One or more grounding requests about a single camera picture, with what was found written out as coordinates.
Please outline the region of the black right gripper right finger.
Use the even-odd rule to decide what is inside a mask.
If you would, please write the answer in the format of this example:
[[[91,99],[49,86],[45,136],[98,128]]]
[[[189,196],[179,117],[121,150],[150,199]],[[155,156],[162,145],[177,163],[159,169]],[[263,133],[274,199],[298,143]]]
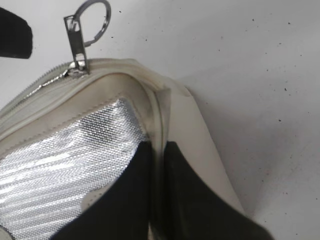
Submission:
[[[164,149],[160,216],[162,240],[270,240],[271,234],[223,201],[196,174],[174,141]]]

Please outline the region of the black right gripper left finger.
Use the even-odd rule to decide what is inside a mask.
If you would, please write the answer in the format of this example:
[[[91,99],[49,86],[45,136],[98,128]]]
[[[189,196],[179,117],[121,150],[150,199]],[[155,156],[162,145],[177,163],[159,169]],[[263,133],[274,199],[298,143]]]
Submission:
[[[122,175],[53,240],[146,240],[150,218],[152,147],[141,142]]]

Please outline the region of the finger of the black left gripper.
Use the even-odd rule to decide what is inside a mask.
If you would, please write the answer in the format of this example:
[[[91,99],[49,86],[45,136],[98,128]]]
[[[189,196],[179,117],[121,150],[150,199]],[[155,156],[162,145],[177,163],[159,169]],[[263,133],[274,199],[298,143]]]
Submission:
[[[33,51],[33,32],[27,21],[0,8],[0,56],[29,59]]]

